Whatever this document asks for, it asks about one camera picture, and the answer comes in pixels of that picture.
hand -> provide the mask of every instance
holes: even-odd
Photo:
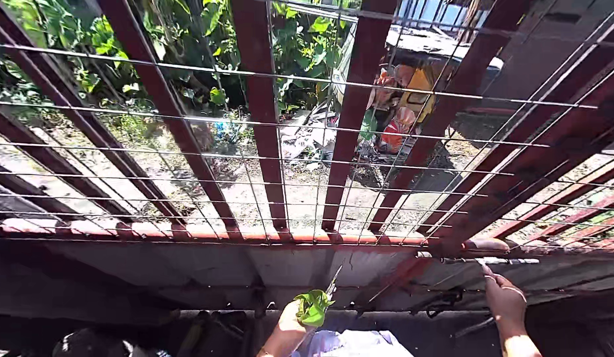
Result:
[[[483,266],[485,296],[499,328],[504,357],[542,357],[525,330],[527,300],[521,289]]]
[[[500,274],[483,266],[485,296],[502,335],[525,335],[525,294]]]
[[[315,327],[304,326],[298,322],[296,313],[300,303],[299,300],[295,300],[285,306],[274,331],[257,354],[258,357],[287,357],[303,343],[307,334],[315,329]]]

red metal bar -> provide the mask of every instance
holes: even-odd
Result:
[[[156,63],[151,47],[145,40],[142,28],[133,16],[126,0],[99,0],[100,7],[109,20],[115,36],[120,40],[125,52],[131,59]],[[174,117],[184,117],[183,110],[179,107],[176,97],[170,86],[164,79],[160,69],[155,65],[135,64],[137,74],[142,79],[146,91],[152,98],[160,114]],[[185,155],[194,174],[202,180],[201,187],[208,199],[212,201],[228,231],[233,231],[233,237],[239,239],[238,224],[234,219],[232,210],[223,197],[221,188],[214,181],[214,175],[208,163],[199,155],[199,144],[192,134],[190,124],[185,119],[164,118],[175,142]]]
[[[605,199],[603,199],[600,202],[597,202],[595,205],[592,205],[591,207],[596,207],[596,208],[614,208],[614,195],[607,197]],[[592,210],[590,208],[587,208],[585,210],[582,210],[580,212],[578,212],[575,215],[571,215],[567,218],[565,218],[565,220],[563,220],[561,223],[556,223],[553,225],[550,225],[549,227],[547,227],[545,230],[543,230],[542,232],[538,233],[538,234],[534,234],[533,236],[530,237],[530,240],[535,240],[535,239],[539,239],[539,240],[547,240],[548,236],[557,236],[558,234],[566,231],[567,229],[570,229],[571,227],[573,227],[575,224],[574,223],[581,223],[581,222],[585,222],[589,219],[592,219],[593,217],[599,215],[599,214],[603,214],[604,211],[601,210]]]
[[[594,247],[594,248],[614,248],[614,236],[611,238],[600,239],[597,242],[588,243],[584,245],[584,247]]]
[[[606,225],[614,225],[614,216],[600,222],[600,224],[604,224],[604,225],[592,225],[590,227],[583,228],[580,231],[574,232],[573,240],[577,241],[578,237],[588,237],[588,238],[595,237],[600,233],[604,233],[608,231],[609,229],[612,229],[613,227],[608,227]]]
[[[0,165],[0,172],[10,171]],[[0,175],[0,185],[16,194],[34,194],[38,196],[48,196],[45,191],[42,191],[41,189],[37,188],[31,183],[28,183],[27,181],[16,175]],[[68,207],[67,205],[58,201],[55,198],[32,197],[27,198],[27,200],[32,202],[34,205],[41,207],[43,210],[49,212],[49,215],[53,215],[54,213],[78,214],[78,212],[73,210],[73,208]],[[63,220],[84,219],[81,218],[80,215],[62,215],[61,218]]]
[[[484,28],[494,30],[515,31],[518,28],[518,21],[525,12],[529,10],[530,0],[497,0],[490,11],[488,18],[483,24]],[[461,61],[457,73],[448,83],[446,92],[476,94],[483,75],[494,56],[499,50],[507,45],[509,37],[479,33],[472,42],[468,53]],[[426,119],[422,128],[422,135],[434,137],[444,136],[448,125],[455,118],[455,115],[464,110],[473,100],[462,97],[443,97],[438,98],[433,113]],[[406,166],[426,166],[428,155],[434,149],[439,139],[418,138],[408,154],[404,165]],[[391,188],[406,189],[419,169],[404,168],[390,185]],[[372,232],[378,232],[383,222],[390,215],[390,211],[398,203],[402,192],[389,192],[384,197],[380,208],[373,217],[373,223],[368,226]]]
[[[380,12],[392,15],[395,11],[395,0],[364,0],[361,9],[369,12]],[[384,43],[390,29],[390,20],[372,19],[359,16],[356,29],[356,41],[350,58],[347,81],[355,83],[373,84],[379,74],[380,59],[385,55]],[[358,130],[362,126],[362,119],[366,110],[366,103],[371,94],[371,88],[359,86],[346,86],[344,90],[343,107],[340,112],[339,128]],[[350,171],[350,162],[358,144],[357,132],[337,132],[335,137],[334,161],[347,161],[347,163],[332,163],[329,174],[329,187],[323,212],[322,228],[333,230],[338,215],[340,202],[343,198],[347,176]]]
[[[39,143],[45,142],[23,125],[18,119],[1,112],[0,110],[0,134],[7,140],[12,142]],[[55,150],[48,147],[32,147],[18,146],[18,148],[29,154],[39,164],[44,166],[54,174],[63,175],[81,175],[80,170],[75,168],[69,161],[60,156]],[[102,189],[97,187],[95,183],[83,177],[58,177],[76,191],[82,193],[86,197],[101,197],[111,198]],[[124,207],[111,199],[91,199],[106,212],[112,215],[130,215]],[[121,217],[122,222],[130,223],[133,219],[130,217]]]
[[[129,224],[115,223],[110,220],[102,222],[71,221],[60,223],[54,219],[8,218],[0,226],[0,238],[7,239],[53,239],[98,241],[106,244],[124,242],[155,242],[155,243],[196,243],[219,245],[245,245],[265,249],[280,250],[352,250],[368,253],[401,253],[430,252],[433,257],[541,257],[556,252],[556,247],[524,247],[524,250],[509,251],[508,244],[498,239],[467,240],[460,249],[449,256],[435,249],[435,241],[424,237],[391,238],[388,244],[377,241],[375,236],[359,236],[355,234],[327,233],[317,231],[314,235],[311,229],[296,229],[292,231],[293,239],[284,239],[284,232],[265,233],[242,232],[243,239],[229,239],[229,232],[217,231],[217,234],[207,225],[173,225],[168,223],[134,222]],[[568,252],[578,252],[586,255],[611,257],[614,249],[576,248],[566,249]]]
[[[560,118],[536,140],[550,147],[527,147],[502,170],[513,176],[492,177],[478,191],[486,197],[468,199],[460,207],[470,213],[467,218],[453,215],[432,235],[442,238],[446,249],[454,249],[610,145],[614,141],[614,73],[583,104],[599,105],[600,110],[576,108]]]
[[[614,41],[614,30],[605,37],[605,41]],[[554,90],[547,94],[543,101],[557,101],[557,102],[569,102],[579,92],[580,88],[585,88],[587,84],[597,74],[604,70],[604,68],[614,60],[614,48],[608,48],[605,46],[598,46],[593,48],[591,53],[584,58],[581,63],[576,66]],[[502,140],[509,142],[525,142],[530,135],[534,133],[543,123],[551,118],[552,115],[559,111],[557,108],[553,108],[551,105],[540,105],[534,109],[523,121],[520,122],[511,132],[509,132]],[[475,170],[492,171],[499,163],[501,163],[508,155],[514,150],[510,145],[497,145],[491,150],[486,158],[479,163]],[[474,188],[485,175],[482,174],[469,174],[463,179],[459,185],[453,190],[453,192],[465,193]],[[451,195],[447,197],[438,210],[448,210],[453,207],[459,201],[457,195]],[[435,224],[439,219],[443,217],[442,213],[433,212],[424,221],[424,224],[418,228],[418,232],[426,233],[430,229],[432,224]]]
[[[564,205],[571,202],[574,199],[581,197],[582,195],[588,193],[589,191],[594,189],[594,186],[587,185],[587,183],[607,183],[609,180],[614,179],[614,160],[610,164],[598,169],[597,171],[589,174],[584,179],[580,180],[578,183],[574,183],[573,185],[567,187],[562,192],[553,196],[552,198],[545,201],[543,205],[539,205],[534,207],[528,213],[520,216],[517,221],[507,223],[500,227],[499,229],[490,233],[488,237],[502,239],[508,237],[510,234],[519,231],[520,229],[526,227],[531,222],[530,220],[539,220],[540,218],[550,214],[557,210],[558,206],[556,205]]]
[[[243,70],[259,73],[274,73],[274,59],[269,43],[269,3],[253,0],[232,0],[232,14],[236,40],[241,53]],[[277,123],[274,78],[247,77],[248,107],[252,120],[263,123]],[[278,152],[278,134],[274,126],[254,126],[254,138],[259,156],[273,159],[259,159],[265,192],[269,201],[269,212],[276,229],[287,227],[285,216],[285,193]]]
[[[34,46],[25,31],[11,17],[9,12],[0,4],[0,38],[10,45]],[[22,69],[31,80],[40,87],[43,94],[47,95],[57,105],[85,107],[78,93],[72,85],[66,82],[65,76],[61,75],[56,65],[44,53],[32,52],[27,54],[17,50],[5,50],[12,60]],[[78,112],[76,110],[62,110],[73,124],[97,147],[122,149],[123,146],[115,137],[100,123],[93,113]],[[122,151],[103,150],[104,156],[129,177],[135,187],[144,194],[147,199],[166,199],[166,196],[150,180],[134,180],[130,177],[148,177],[137,162],[127,153]],[[163,215],[180,215],[175,207],[166,201],[152,201]],[[184,224],[179,218],[172,218],[173,223]]]

finger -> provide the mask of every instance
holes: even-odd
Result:
[[[501,274],[494,274],[494,279],[496,279],[497,284],[499,284],[500,287],[516,288],[511,281],[509,281],[505,276],[502,276]]]
[[[494,272],[487,265],[481,264],[481,268],[483,270],[483,275],[494,276]]]
[[[484,277],[485,277],[485,291],[486,291],[486,293],[494,292],[494,291],[497,291],[497,290],[501,289],[501,287],[497,283],[497,280],[494,278],[494,275],[485,275]]]

roof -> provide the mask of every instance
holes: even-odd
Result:
[[[401,26],[392,25],[386,37],[386,43],[391,46],[397,44],[398,48],[429,54],[432,57],[441,59],[447,59],[452,56],[452,58],[457,61],[461,61],[468,53],[468,50],[470,50],[471,44],[466,43],[460,45],[457,40],[446,34],[440,33],[438,30],[420,30],[405,27],[401,31],[400,36],[400,29]],[[501,70],[502,68],[503,60],[498,57],[494,57],[488,66],[488,70]]]

yellow object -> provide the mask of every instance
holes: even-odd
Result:
[[[432,80],[432,72],[429,67],[417,68],[413,77],[410,79],[410,82],[406,88],[408,89],[417,89],[417,90],[432,90],[432,84],[434,81]],[[401,100],[399,102],[400,107],[407,107],[417,115],[417,122],[421,123],[424,121],[426,116],[432,112],[432,108],[434,106],[434,95],[430,96],[428,104],[426,108],[424,108],[423,112],[422,108],[424,106],[424,102],[428,94],[423,93],[412,93],[412,92],[404,92],[401,96]]]

